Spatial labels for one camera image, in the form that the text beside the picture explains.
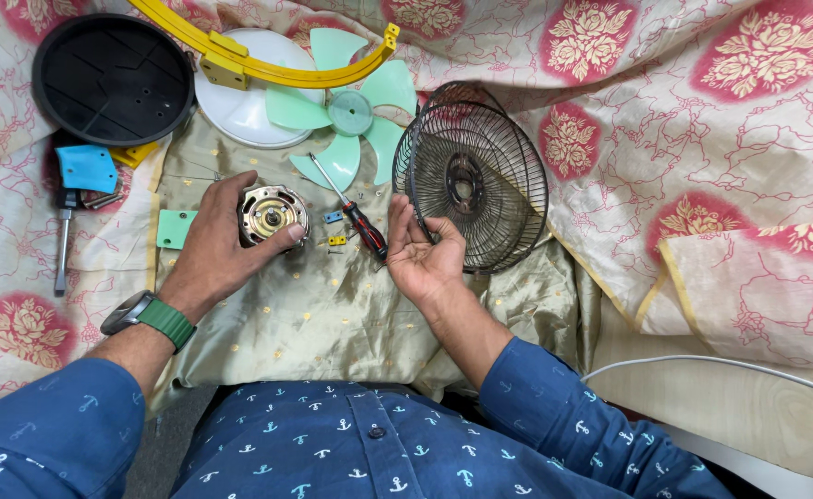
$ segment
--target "fan blade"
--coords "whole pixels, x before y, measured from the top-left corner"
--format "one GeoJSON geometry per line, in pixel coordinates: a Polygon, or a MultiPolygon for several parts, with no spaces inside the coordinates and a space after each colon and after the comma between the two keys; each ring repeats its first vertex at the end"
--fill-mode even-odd
{"type": "MultiPolygon", "coordinates": [[[[366,38],[335,28],[313,28],[310,33],[311,51],[318,71],[348,66],[354,53],[367,46],[366,38]]],[[[330,89],[333,93],[345,87],[330,89]]]]}
{"type": "Polygon", "coordinates": [[[398,148],[398,142],[403,132],[404,130],[398,124],[375,116],[373,125],[363,134],[369,141],[369,145],[376,151],[376,180],[373,183],[377,186],[391,180],[394,151],[398,148]]]}
{"type": "Polygon", "coordinates": [[[410,114],[415,113],[415,88],[413,75],[403,61],[388,61],[372,74],[360,87],[360,92],[369,99],[369,103],[376,106],[389,104],[397,106],[410,114]]]}
{"type": "Polygon", "coordinates": [[[313,130],[333,123],[327,115],[327,108],[292,87],[268,84],[265,109],[269,122],[286,128],[313,130]]]}
{"type": "MultiPolygon", "coordinates": [[[[335,186],[344,191],[357,175],[357,167],[360,165],[360,138],[336,134],[329,147],[315,155],[317,161],[323,165],[324,171],[333,179],[335,186]]],[[[308,156],[290,156],[290,162],[313,183],[332,189],[321,171],[317,169],[317,165],[308,156]]]]}

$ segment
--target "green watch strap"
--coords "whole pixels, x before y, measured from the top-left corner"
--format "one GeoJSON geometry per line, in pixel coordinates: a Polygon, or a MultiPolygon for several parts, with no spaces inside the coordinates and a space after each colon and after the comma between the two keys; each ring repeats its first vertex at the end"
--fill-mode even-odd
{"type": "Polygon", "coordinates": [[[151,303],[147,304],[138,319],[140,323],[146,323],[167,335],[172,344],[176,346],[175,353],[179,353],[196,329],[182,312],[157,299],[151,300],[151,303]]]}

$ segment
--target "fan guard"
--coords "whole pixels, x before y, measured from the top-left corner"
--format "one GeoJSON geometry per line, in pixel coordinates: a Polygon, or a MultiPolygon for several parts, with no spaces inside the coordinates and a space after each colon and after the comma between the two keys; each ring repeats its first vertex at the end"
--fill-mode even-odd
{"type": "Polygon", "coordinates": [[[467,274],[513,266],[545,230],[548,189],[539,154],[479,85],[451,82],[429,97],[400,138],[392,176],[394,192],[410,198],[430,241],[440,237],[426,217],[447,217],[459,228],[467,274]]]}

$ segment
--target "blue shirt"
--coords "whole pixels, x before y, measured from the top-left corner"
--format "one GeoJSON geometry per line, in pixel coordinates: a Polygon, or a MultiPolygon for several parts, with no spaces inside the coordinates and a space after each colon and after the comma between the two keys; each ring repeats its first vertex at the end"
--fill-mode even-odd
{"type": "MultiPolygon", "coordinates": [[[[251,383],[181,464],[177,498],[732,497],[649,422],[629,424],[556,356],[513,339],[480,391],[496,431],[354,382],[251,383]]],[[[0,400],[0,497],[119,497],[139,446],[132,376],[80,359],[0,400]]]]}

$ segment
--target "screwdriver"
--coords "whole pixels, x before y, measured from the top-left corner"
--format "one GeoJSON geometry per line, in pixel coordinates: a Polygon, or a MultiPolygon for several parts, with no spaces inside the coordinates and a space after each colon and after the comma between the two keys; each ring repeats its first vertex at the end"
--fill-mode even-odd
{"type": "Polygon", "coordinates": [[[55,275],[55,295],[65,296],[65,260],[68,256],[68,234],[71,227],[71,210],[77,208],[77,189],[59,187],[55,193],[55,206],[61,220],[61,240],[59,241],[59,270],[55,275]]]}
{"type": "Polygon", "coordinates": [[[317,156],[313,153],[308,153],[308,157],[317,165],[317,169],[321,171],[323,177],[329,182],[329,185],[333,187],[335,193],[339,195],[339,199],[342,200],[342,204],[344,205],[342,212],[351,219],[354,230],[360,234],[360,240],[363,241],[364,245],[373,251],[373,255],[384,264],[388,260],[388,244],[385,243],[385,238],[382,237],[382,233],[369,223],[367,216],[360,212],[356,202],[349,201],[346,195],[342,194],[342,191],[335,186],[332,178],[327,175],[327,172],[323,169],[323,166],[321,166],[321,162],[317,161],[317,156]]]}

